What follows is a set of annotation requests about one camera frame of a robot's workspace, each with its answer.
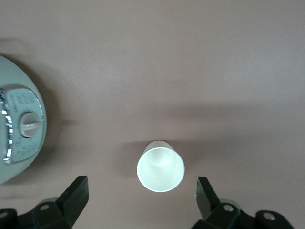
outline cup rim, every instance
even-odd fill
[[[180,161],[182,161],[182,166],[183,166],[183,167],[182,167],[182,175],[181,175],[180,179],[176,182],[176,184],[175,184],[174,186],[172,186],[172,187],[170,187],[170,188],[168,188],[168,189],[165,189],[165,190],[155,190],[155,189],[153,189],[153,188],[148,187],[148,186],[143,182],[143,180],[140,178],[140,176],[139,176],[139,164],[141,163],[143,156],[144,156],[146,153],[151,152],[151,151],[153,151],[153,150],[155,150],[155,149],[166,149],[166,150],[172,151],[172,152],[175,153],[175,156],[176,156],[177,158],[179,158]],[[142,156],[140,157],[139,162],[138,162],[138,165],[137,165],[137,176],[138,176],[138,179],[139,179],[140,183],[141,183],[145,188],[147,188],[148,190],[153,191],[153,192],[168,192],[168,191],[173,190],[174,188],[176,188],[176,187],[181,183],[181,181],[183,180],[184,174],[185,174],[185,165],[184,165],[184,161],[183,161],[182,157],[181,157],[175,150],[170,149],[170,148],[167,148],[167,147],[164,147],[164,146],[157,146],[157,147],[154,147],[154,148],[149,149],[149,150],[147,150],[146,152],[144,152],[144,153],[142,154]]]

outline metal bolt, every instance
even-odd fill
[[[40,207],[40,211],[44,211],[44,210],[47,210],[49,208],[49,205],[43,205]]]
[[[6,211],[5,211],[5,212],[2,212],[2,213],[0,214],[0,219],[6,217],[7,215],[8,215],[8,213],[7,213]]]
[[[267,220],[271,220],[271,221],[274,221],[275,220],[275,216],[272,215],[270,212],[265,212],[263,214],[263,216],[267,219]]]
[[[226,204],[226,205],[224,205],[224,210],[226,210],[226,211],[234,211],[234,208],[231,205]]]

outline paper cup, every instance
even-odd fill
[[[141,156],[137,174],[140,182],[154,192],[167,192],[177,187],[184,176],[180,155],[166,142],[151,142]]]

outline chrome trim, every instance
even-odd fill
[[[35,95],[36,100],[38,101],[38,104],[39,104],[39,107],[40,107],[40,111],[41,111],[43,133],[45,133],[45,126],[44,126],[45,119],[44,119],[44,113],[43,113],[43,110],[42,110],[42,106],[41,106],[41,103],[40,103],[39,99],[37,98],[36,94],[31,89],[24,86],[24,85],[20,85],[20,84],[13,84],[13,85],[8,85],[8,86],[4,86],[4,87],[0,88],[0,104],[2,104],[1,113],[6,119],[7,136],[8,136],[7,147],[6,147],[6,150],[4,150],[4,152],[3,152],[5,154],[5,158],[3,158],[3,162],[6,165],[14,165],[14,164],[17,164],[17,163],[21,163],[21,162],[26,161],[26,160],[30,159],[31,157],[37,155],[39,150],[41,149],[42,143],[43,143],[43,141],[41,141],[38,149],[36,149],[36,153],[33,154],[32,156],[30,156],[29,158],[21,160],[21,161],[13,161],[12,160],[13,142],[14,142],[14,139],[13,139],[13,123],[12,123],[10,108],[9,108],[8,103],[7,103],[6,95],[7,95],[7,92],[9,90],[18,89],[18,88],[28,89],[30,92],[32,92]]]

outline white appliance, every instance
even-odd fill
[[[33,162],[46,125],[38,89],[18,66],[0,56],[0,184]]]

